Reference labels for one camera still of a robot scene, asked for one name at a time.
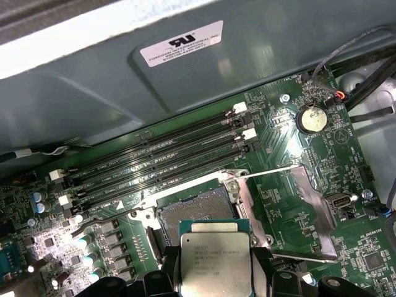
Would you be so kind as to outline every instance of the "metal bracket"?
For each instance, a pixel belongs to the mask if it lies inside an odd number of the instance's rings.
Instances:
[[[239,217],[248,218],[252,228],[251,244],[255,247],[269,248],[267,236],[262,223],[253,214],[254,201],[243,176],[249,174],[248,170],[226,170],[228,178],[220,181],[228,191],[231,203],[236,203]]]
[[[321,242],[321,253],[327,257],[327,260],[335,262],[337,260],[337,253],[330,237],[330,232],[335,228],[335,222],[330,210],[325,206],[322,196],[315,191],[304,166],[291,169],[291,173],[295,176],[298,182],[301,198],[314,207],[317,218],[314,222],[315,230]]]
[[[154,208],[134,209],[128,214],[128,218],[134,221],[142,222],[143,228],[151,227],[154,230],[161,229],[160,223],[155,217]]]

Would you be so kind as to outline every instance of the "ul label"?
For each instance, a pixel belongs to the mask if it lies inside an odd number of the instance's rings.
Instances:
[[[215,45],[222,40],[223,21],[206,25],[140,50],[150,67]]]

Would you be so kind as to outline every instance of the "chip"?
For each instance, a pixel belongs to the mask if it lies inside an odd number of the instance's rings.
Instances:
[[[70,226],[70,222],[69,221],[63,221],[62,222],[62,227],[63,228],[68,227],[68,226]]]
[[[112,258],[119,257],[124,254],[124,251],[125,249],[123,244],[120,246],[115,246],[105,253],[105,257],[112,257]]]
[[[110,269],[120,270],[128,267],[128,261],[126,258],[118,259],[112,264],[109,264]]]
[[[181,220],[221,220],[235,215],[225,187],[220,187],[163,207],[157,210],[157,217],[168,245],[178,246]]]
[[[373,270],[378,267],[381,267],[384,262],[382,261],[382,257],[377,252],[364,257],[364,261],[366,262],[368,270]]]
[[[129,280],[132,280],[133,277],[133,273],[132,271],[128,270],[128,271],[123,271],[120,272],[117,277],[122,278],[124,281],[128,282]]]
[[[15,202],[14,196],[8,196],[4,198],[4,204],[6,205],[13,204],[14,202]]]
[[[74,293],[72,290],[67,290],[66,292],[64,292],[65,297],[73,297]]]
[[[103,238],[100,241],[100,244],[102,246],[110,246],[112,244],[118,243],[120,239],[121,239],[121,235],[118,233],[114,233]]]
[[[51,246],[53,246],[54,245],[54,241],[53,241],[53,239],[52,238],[47,238],[46,240],[44,240],[44,244],[45,244],[45,247],[47,248],[47,247],[51,247]]]
[[[99,233],[108,233],[110,231],[113,231],[116,228],[116,225],[117,225],[116,220],[105,223],[98,229],[98,232]]]
[[[12,220],[0,222],[0,238],[6,237],[7,235],[14,232],[15,232],[15,227]]]
[[[26,237],[24,239],[24,246],[26,248],[30,248],[31,246],[33,246],[35,244],[35,239],[33,237]]]
[[[72,257],[71,261],[72,261],[72,265],[77,265],[77,264],[81,263],[81,260],[80,260],[79,256]]]

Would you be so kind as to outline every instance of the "cable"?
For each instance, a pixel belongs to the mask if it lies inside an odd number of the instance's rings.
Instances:
[[[394,184],[392,185],[392,188],[390,189],[388,199],[386,200],[386,207],[388,209],[392,209],[392,202],[394,201],[395,196],[396,196],[396,178]]]
[[[351,98],[345,103],[346,110],[350,111],[362,103],[385,80],[396,72],[396,54],[389,58],[383,65],[374,71],[362,84],[358,85],[351,93]]]
[[[0,163],[4,163],[15,158],[17,158],[17,155],[14,152],[4,153],[0,155]]]
[[[342,62],[332,64],[332,72],[335,78],[357,70],[357,68],[370,65],[372,63],[386,60],[396,54],[396,45],[390,45],[385,48],[381,47],[366,54],[361,54]]]
[[[326,58],[324,58],[324,59],[316,66],[315,71],[314,71],[314,73],[312,74],[312,81],[313,81],[314,85],[316,85],[317,87],[322,88],[323,90],[326,90],[326,91],[328,91],[328,92],[330,92],[330,93],[332,93],[332,94],[336,94],[336,91],[337,91],[336,89],[334,89],[334,88],[332,88],[332,87],[329,87],[329,86],[323,84],[322,82],[320,82],[320,81],[317,79],[317,75],[319,74],[319,72],[321,71],[321,69],[322,69],[331,59],[333,59],[334,57],[336,57],[338,54],[340,54],[340,53],[341,53],[342,51],[344,51],[346,48],[349,48],[351,45],[354,45],[354,44],[355,44],[357,41],[359,41],[360,39],[362,39],[362,38],[364,38],[364,37],[366,37],[366,36],[368,36],[368,35],[370,35],[370,34],[372,34],[372,33],[381,31],[381,30],[389,30],[389,27],[388,27],[388,26],[385,26],[385,25],[381,25],[381,26],[374,27],[374,28],[371,28],[371,29],[369,29],[369,30],[366,30],[366,31],[364,31],[363,33],[360,33],[358,36],[352,38],[350,41],[346,42],[345,44],[343,44],[342,46],[340,46],[340,47],[337,48],[336,50],[332,51]]]
[[[396,212],[392,213],[385,220],[384,232],[388,239],[389,244],[392,246],[394,252],[396,252],[396,235],[394,231],[394,223],[396,222]]]
[[[379,119],[393,113],[394,113],[394,109],[390,106],[390,107],[381,108],[380,110],[372,111],[370,113],[351,116],[350,119],[351,122],[358,123],[358,122],[370,121],[372,119]]]

